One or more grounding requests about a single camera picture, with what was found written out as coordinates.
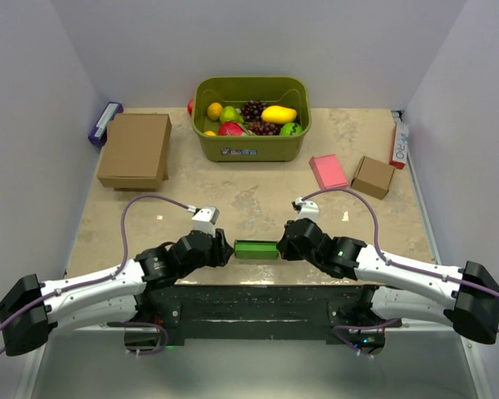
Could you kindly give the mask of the green paper box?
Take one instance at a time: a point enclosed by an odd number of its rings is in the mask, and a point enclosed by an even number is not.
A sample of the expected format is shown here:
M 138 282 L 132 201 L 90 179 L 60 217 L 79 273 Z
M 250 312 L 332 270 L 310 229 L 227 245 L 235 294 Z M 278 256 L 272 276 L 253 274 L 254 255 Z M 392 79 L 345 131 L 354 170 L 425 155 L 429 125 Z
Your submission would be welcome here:
M 275 260 L 279 257 L 276 246 L 276 241 L 236 240 L 235 257 L 244 260 Z

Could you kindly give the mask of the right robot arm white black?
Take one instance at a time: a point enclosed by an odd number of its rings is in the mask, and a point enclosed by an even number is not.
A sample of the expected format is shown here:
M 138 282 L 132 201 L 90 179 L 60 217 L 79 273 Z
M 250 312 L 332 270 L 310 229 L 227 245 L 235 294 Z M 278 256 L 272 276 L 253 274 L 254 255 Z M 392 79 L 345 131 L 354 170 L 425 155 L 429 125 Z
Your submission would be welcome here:
M 282 259 L 305 260 L 332 278 L 380 284 L 353 307 L 365 327 L 411 318 L 449 325 L 474 342 L 497 340 L 499 284 L 481 264 L 469 261 L 459 268 L 391 259 L 362 240 L 332 238 L 310 219 L 290 220 L 277 250 Z

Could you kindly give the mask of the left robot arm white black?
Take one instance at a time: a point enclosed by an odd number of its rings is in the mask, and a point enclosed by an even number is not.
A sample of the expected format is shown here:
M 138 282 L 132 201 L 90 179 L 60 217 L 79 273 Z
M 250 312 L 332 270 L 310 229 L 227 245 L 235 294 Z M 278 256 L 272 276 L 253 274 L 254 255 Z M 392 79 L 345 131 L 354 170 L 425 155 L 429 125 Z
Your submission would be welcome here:
M 65 316 L 117 297 L 171 287 L 198 268 L 224 267 L 234 253 L 223 229 L 192 230 L 176 242 L 146 249 L 114 268 L 77 278 L 41 282 L 20 278 L 0 302 L 0 332 L 9 357 L 47 342 Z

